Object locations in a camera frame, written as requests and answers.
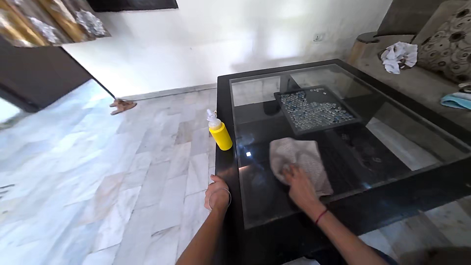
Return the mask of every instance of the patterned cushion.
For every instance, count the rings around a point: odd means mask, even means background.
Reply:
[[[456,83],[471,80],[471,2],[419,46],[417,65]]]

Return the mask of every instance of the hand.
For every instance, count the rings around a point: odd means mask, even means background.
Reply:
[[[290,170],[282,171],[286,181],[290,185],[290,198],[304,212],[315,209],[325,209],[316,195],[316,189],[308,175],[301,168],[290,165]]]
[[[208,210],[211,210],[211,208],[218,210],[227,208],[229,204],[229,192],[227,190],[229,190],[229,187],[224,180],[216,175],[211,175],[211,179],[214,183],[209,184],[205,192],[204,207]],[[209,205],[209,197],[211,197],[211,207]]]

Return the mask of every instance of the electrical outlet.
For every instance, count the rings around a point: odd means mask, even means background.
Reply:
[[[323,41],[325,33],[317,33],[314,35],[314,42]]]

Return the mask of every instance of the black table frame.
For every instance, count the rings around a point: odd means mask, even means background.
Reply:
[[[218,118],[225,123],[234,141],[230,79],[329,64],[340,66],[471,145],[471,132],[339,59],[219,76]],[[232,204],[224,221],[217,259],[223,264],[282,264],[329,246],[328,239],[303,213],[244,229],[235,143],[233,146],[229,151],[216,148],[215,172],[227,182],[232,193]],[[327,207],[355,234],[360,235],[414,216],[419,210],[426,211],[470,195],[471,181],[466,175],[469,164],[471,157],[330,202]]]

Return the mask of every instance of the black tray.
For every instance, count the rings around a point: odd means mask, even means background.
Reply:
[[[319,88],[323,89],[323,90],[321,90],[319,92],[311,91],[311,90],[315,90],[315,89],[319,89]],[[295,126],[293,120],[291,119],[290,114],[284,108],[284,103],[281,102],[281,95],[294,94],[298,91],[304,91],[306,93],[306,99],[307,99],[308,103],[319,102],[319,103],[335,103],[335,104],[337,104],[337,106],[340,106],[344,110],[346,110],[347,113],[353,115],[353,120],[342,121],[342,122],[339,122],[339,123],[334,123],[334,124],[329,124],[329,125],[317,126],[317,127],[313,127],[313,128],[310,128],[310,129],[297,128]],[[335,127],[338,127],[338,126],[344,126],[344,125],[347,125],[347,124],[353,124],[353,123],[358,123],[358,122],[362,121],[361,117],[355,111],[353,111],[353,109],[350,108],[350,106],[348,106],[341,98],[339,98],[335,93],[333,93],[325,85],[318,85],[318,86],[312,86],[312,87],[307,87],[307,88],[302,88],[302,89],[295,89],[295,90],[290,90],[288,92],[275,92],[275,93],[273,93],[273,95],[275,96],[275,99],[277,100],[278,104],[280,105],[281,110],[284,113],[284,116],[288,120],[294,134],[296,134],[296,135],[302,135],[302,134],[305,134],[305,133],[312,133],[312,132],[316,132],[316,131],[319,131],[319,130],[335,128]]]

